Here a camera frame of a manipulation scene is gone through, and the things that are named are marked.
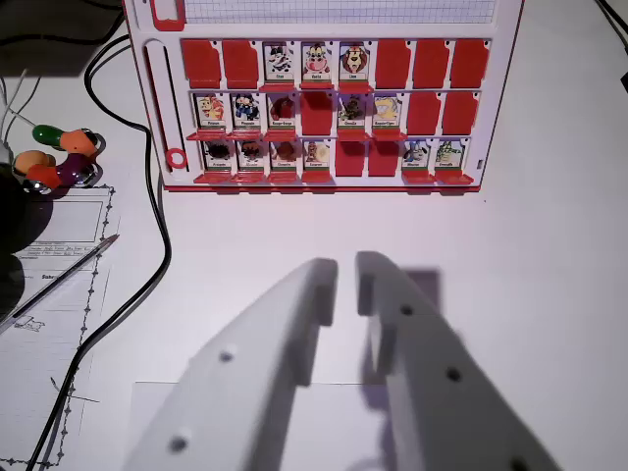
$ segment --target colorful toy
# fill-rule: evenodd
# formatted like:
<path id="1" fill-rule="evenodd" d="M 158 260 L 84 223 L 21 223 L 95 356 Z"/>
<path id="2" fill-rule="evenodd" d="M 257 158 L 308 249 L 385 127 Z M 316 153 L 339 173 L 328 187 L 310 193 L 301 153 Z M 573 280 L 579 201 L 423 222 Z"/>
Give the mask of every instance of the colorful toy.
<path id="1" fill-rule="evenodd" d="M 123 1 L 166 189 L 480 189 L 523 0 Z"/>
<path id="2" fill-rule="evenodd" d="M 61 131 L 54 126 L 37 125 L 32 129 L 32 136 L 40 144 L 61 148 L 67 152 L 76 152 L 86 157 L 96 153 L 98 139 L 90 130 Z"/>
<path id="3" fill-rule="evenodd" d="M 96 176 L 96 135 L 87 129 L 65 132 L 49 125 L 36 125 L 34 139 L 44 145 L 68 152 L 60 165 L 55 158 L 39 150 L 19 154 L 13 162 L 13 174 L 28 191 L 48 193 L 58 186 L 87 186 Z"/>

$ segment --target cartoon character picture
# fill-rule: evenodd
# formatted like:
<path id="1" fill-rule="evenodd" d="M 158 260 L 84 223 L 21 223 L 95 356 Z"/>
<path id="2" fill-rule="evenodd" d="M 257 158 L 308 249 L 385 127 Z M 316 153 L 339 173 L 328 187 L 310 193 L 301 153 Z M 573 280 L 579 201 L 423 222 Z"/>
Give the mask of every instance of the cartoon character picture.
<path id="1" fill-rule="evenodd" d="M 207 155 L 212 159 L 229 160 L 229 147 L 227 144 L 217 142 L 203 142 L 205 144 L 205 151 Z"/>
<path id="2" fill-rule="evenodd" d="M 369 73 L 369 55 L 363 45 L 340 47 L 340 80 L 366 80 Z"/>
<path id="3" fill-rule="evenodd" d="M 292 81 L 292 51 L 285 43 L 264 44 L 266 81 Z"/>
<path id="4" fill-rule="evenodd" d="M 232 95 L 234 102 L 234 126 L 236 128 L 259 128 L 259 103 L 251 93 Z"/>
<path id="5" fill-rule="evenodd" d="M 230 145 L 223 140 L 202 142 L 201 150 L 205 169 L 209 171 L 231 170 L 232 151 Z"/>
<path id="6" fill-rule="evenodd" d="M 404 168 L 427 168 L 430 160 L 430 145 L 425 140 L 410 142 L 410 148 L 403 154 Z"/>
<path id="7" fill-rule="evenodd" d="M 338 113 L 339 128 L 364 128 L 366 103 L 362 95 L 341 95 Z"/>
<path id="8" fill-rule="evenodd" d="M 264 170 L 262 148 L 255 140 L 238 143 L 237 163 L 241 170 Z"/>
<path id="9" fill-rule="evenodd" d="M 303 81 L 330 81 L 332 79 L 325 43 L 303 45 Z"/>
<path id="10" fill-rule="evenodd" d="M 216 95 L 195 95 L 198 126 L 200 128 L 224 128 L 225 105 Z"/>
<path id="11" fill-rule="evenodd" d="M 296 150 L 291 142 L 271 142 L 271 169 L 295 171 Z"/>
<path id="12" fill-rule="evenodd" d="M 464 149 L 460 140 L 442 140 L 436 154 L 436 168 L 461 169 Z"/>
<path id="13" fill-rule="evenodd" d="M 22 316 L 13 325 L 16 329 L 26 329 L 32 332 L 39 332 L 39 329 L 43 326 L 45 326 L 45 323 L 35 321 L 32 316 Z"/>
<path id="14" fill-rule="evenodd" d="M 330 146 L 323 141 L 309 141 L 305 143 L 305 159 L 303 167 L 305 169 L 329 168 Z"/>
<path id="15" fill-rule="evenodd" d="M 373 128 L 396 128 L 400 115 L 401 101 L 395 95 L 375 97 Z"/>
<path id="16" fill-rule="evenodd" d="M 268 94 L 270 129 L 294 129 L 294 101 L 288 95 Z"/>

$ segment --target cow character card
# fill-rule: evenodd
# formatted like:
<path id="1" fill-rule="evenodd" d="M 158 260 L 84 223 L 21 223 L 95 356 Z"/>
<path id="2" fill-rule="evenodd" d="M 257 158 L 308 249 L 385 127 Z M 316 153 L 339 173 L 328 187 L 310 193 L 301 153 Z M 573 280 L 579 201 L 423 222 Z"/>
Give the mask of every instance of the cow character card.
<path id="1" fill-rule="evenodd" d="M 340 45 L 340 80 L 366 81 L 369 77 L 369 51 L 363 43 Z"/>
<path id="2" fill-rule="evenodd" d="M 295 93 L 269 93 L 266 95 L 268 128 L 271 130 L 293 130 L 295 116 Z"/>
<path id="3" fill-rule="evenodd" d="M 442 140 L 436 154 L 436 170 L 462 169 L 469 139 Z"/>
<path id="4" fill-rule="evenodd" d="M 237 167 L 241 171 L 264 171 L 262 145 L 257 140 L 239 140 L 237 142 Z"/>
<path id="5" fill-rule="evenodd" d="M 325 42 L 303 43 L 303 81 L 332 81 L 332 50 Z"/>
<path id="6" fill-rule="evenodd" d="M 223 130 L 225 123 L 224 93 L 194 93 L 198 127 L 202 130 Z"/>
<path id="7" fill-rule="evenodd" d="M 296 172 L 294 142 L 271 142 L 270 151 L 273 172 Z"/>
<path id="8" fill-rule="evenodd" d="M 363 94 L 339 95 L 339 130 L 363 130 L 366 117 L 366 96 Z"/>
<path id="9" fill-rule="evenodd" d="M 234 127 L 236 129 L 261 128 L 258 93 L 232 93 Z"/>
<path id="10" fill-rule="evenodd" d="M 294 81 L 294 50 L 285 42 L 264 43 L 264 70 L 268 83 Z"/>
<path id="11" fill-rule="evenodd" d="M 431 142 L 425 139 L 406 142 L 402 170 L 426 170 L 430 163 L 431 149 Z"/>
<path id="12" fill-rule="evenodd" d="M 225 140 L 201 142 L 201 151 L 205 170 L 231 171 L 232 145 Z"/>
<path id="13" fill-rule="evenodd" d="M 329 170 L 330 145 L 324 140 L 303 141 L 303 170 Z"/>
<path id="14" fill-rule="evenodd" d="M 373 111 L 373 129 L 398 128 L 401 118 L 401 100 L 396 95 L 376 95 Z"/>

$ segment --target red circle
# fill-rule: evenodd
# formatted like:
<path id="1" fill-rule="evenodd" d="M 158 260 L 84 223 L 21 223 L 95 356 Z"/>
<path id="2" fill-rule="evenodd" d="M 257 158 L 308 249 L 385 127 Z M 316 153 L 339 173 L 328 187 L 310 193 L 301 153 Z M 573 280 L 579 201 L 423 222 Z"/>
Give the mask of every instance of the red circle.
<path id="1" fill-rule="evenodd" d="M 183 161 L 178 164 L 177 162 L 175 162 L 175 160 L 173 159 L 173 154 L 179 154 L 181 156 L 183 156 Z M 170 165 L 173 169 L 184 169 L 187 167 L 187 157 L 185 156 L 185 151 L 178 149 L 178 148 L 172 148 L 172 149 L 168 149 L 168 151 L 166 152 L 166 162 L 168 162 L 168 165 Z"/>

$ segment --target red plastic frame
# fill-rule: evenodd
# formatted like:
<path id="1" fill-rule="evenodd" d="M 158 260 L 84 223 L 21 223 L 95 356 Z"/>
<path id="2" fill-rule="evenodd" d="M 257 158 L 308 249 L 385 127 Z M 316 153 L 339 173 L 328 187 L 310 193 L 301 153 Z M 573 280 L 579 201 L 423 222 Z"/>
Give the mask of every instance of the red plastic frame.
<path id="1" fill-rule="evenodd" d="M 240 193 L 250 192 L 257 193 L 260 189 L 264 189 L 267 192 L 273 193 L 348 193 L 348 192 L 395 192 L 395 193 L 410 193 L 410 194 L 428 194 L 428 193 L 450 193 L 450 194 L 463 194 L 474 193 L 480 191 L 480 186 L 247 186 L 247 185 L 234 185 L 234 186 L 177 186 L 177 185 L 164 185 L 164 188 L 168 191 L 213 191 L 216 193 Z"/>
<path id="2" fill-rule="evenodd" d="M 334 121 L 334 102 L 327 91 L 301 93 L 301 126 L 303 137 L 330 135 Z"/>
<path id="3" fill-rule="evenodd" d="M 159 20 L 155 9 L 155 0 L 150 0 L 150 13 L 153 16 L 153 24 L 159 31 L 183 31 L 185 27 L 185 3 L 183 0 L 173 0 L 177 5 L 176 20 Z"/>
<path id="4" fill-rule="evenodd" d="M 365 142 L 370 139 L 365 130 L 338 130 L 339 142 Z"/>
<path id="5" fill-rule="evenodd" d="M 270 183 L 294 183 L 297 180 L 298 175 L 296 174 L 296 172 L 292 171 L 271 171 L 270 175 L 268 176 L 268 181 Z"/>
<path id="6" fill-rule="evenodd" d="M 369 177 L 394 177 L 399 161 L 399 144 L 373 141 L 369 147 Z"/>
<path id="7" fill-rule="evenodd" d="M 336 176 L 361 177 L 364 171 L 366 145 L 363 142 L 338 142 L 336 145 Z"/>
<path id="8" fill-rule="evenodd" d="M 371 93 L 373 87 L 369 85 L 368 81 L 341 81 L 338 85 L 338 91 L 340 93 Z"/>
<path id="9" fill-rule="evenodd" d="M 477 118 L 479 96 L 476 91 L 450 91 L 447 93 L 443 112 L 444 135 L 471 134 Z"/>
<path id="10" fill-rule="evenodd" d="M 445 45 L 445 39 L 419 39 L 414 56 L 412 86 L 414 88 L 443 88 L 448 62 L 449 49 Z"/>
<path id="11" fill-rule="evenodd" d="M 232 180 L 237 183 L 261 183 L 265 177 L 264 172 L 240 170 Z"/>
<path id="12" fill-rule="evenodd" d="M 261 138 L 262 131 L 260 130 L 234 130 L 227 135 L 227 139 L 230 140 L 259 140 Z"/>
<path id="13" fill-rule="evenodd" d="M 458 39 L 451 61 L 451 88 L 480 88 L 489 62 L 484 39 Z"/>
<path id="14" fill-rule="evenodd" d="M 373 138 L 381 142 L 401 142 L 406 140 L 408 136 L 399 129 L 373 130 Z"/>
<path id="15" fill-rule="evenodd" d="M 332 181 L 332 174 L 329 170 L 303 170 L 304 183 L 329 183 Z"/>
<path id="16" fill-rule="evenodd" d="M 330 90 L 334 89 L 334 84 L 330 81 L 302 81 L 303 90 Z"/>
<path id="17" fill-rule="evenodd" d="M 183 161 L 180 164 L 175 162 L 175 160 L 173 159 L 173 154 L 179 154 L 183 156 Z M 168 149 L 166 151 L 166 162 L 168 162 L 168 165 L 170 165 L 173 169 L 187 168 L 187 156 L 185 155 L 185 151 L 183 149 L 178 149 L 177 147 Z"/>
<path id="18" fill-rule="evenodd" d="M 195 183 L 224 183 L 228 182 L 232 177 L 232 172 L 226 170 L 223 172 L 207 171 L 194 179 Z"/>
<path id="19" fill-rule="evenodd" d="M 259 87 L 259 91 L 267 91 L 269 93 L 277 93 L 280 91 L 295 91 L 294 82 L 292 83 L 264 83 Z"/>
<path id="20" fill-rule="evenodd" d="M 197 132 L 193 132 L 185 140 L 218 140 L 225 139 L 227 137 L 227 132 L 225 130 L 198 130 Z"/>
<path id="21" fill-rule="evenodd" d="M 381 39 L 377 45 L 375 83 L 378 88 L 405 88 L 412 51 L 405 39 Z"/>
<path id="22" fill-rule="evenodd" d="M 425 170 L 403 170 L 401 172 L 403 179 L 408 183 L 433 183 L 436 178 L 430 174 L 430 171 Z"/>
<path id="23" fill-rule="evenodd" d="M 223 63 L 229 89 L 257 89 L 257 50 L 248 39 L 224 39 Z"/>
<path id="24" fill-rule="evenodd" d="M 474 182 L 473 178 L 464 175 L 460 169 L 436 170 L 434 176 L 437 181 L 447 184 L 471 184 Z"/>
<path id="25" fill-rule="evenodd" d="M 287 142 L 296 140 L 294 130 L 267 130 L 264 142 Z"/>
<path id="26" fill-rule="evenodd" d="M 220 87 L 220 54 L 209 39 L 182 39 L 181 50 L 190 88 Z"/>
<path id="27" fill-rule="evenodd" d="M 442 102 L 437 91 L 413 91 L 408 105 L 408 134 L 434 135 Z"/>

